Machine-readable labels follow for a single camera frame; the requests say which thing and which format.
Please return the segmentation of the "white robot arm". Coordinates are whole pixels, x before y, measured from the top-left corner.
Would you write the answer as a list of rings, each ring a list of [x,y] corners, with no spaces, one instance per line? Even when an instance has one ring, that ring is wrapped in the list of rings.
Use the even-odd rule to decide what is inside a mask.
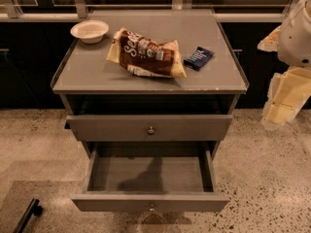
[[[262,111],[262,125],[274,130],[293,121],[311,97],[311,0],[299,0],[258,49],[276,51],[289,65],[285,73],[273,75]]]

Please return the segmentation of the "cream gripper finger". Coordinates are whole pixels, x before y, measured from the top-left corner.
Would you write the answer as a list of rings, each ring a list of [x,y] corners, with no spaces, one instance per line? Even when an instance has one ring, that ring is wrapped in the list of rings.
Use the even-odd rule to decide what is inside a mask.
[[[311,97],[311,68],[290,66],[284,74],[271,79],[261,123],[278,127],[291,122]]]
[[[259,42],[258,49],[267,52],[277,51],[279,34],[280,26],[272,30],[263,40]]]

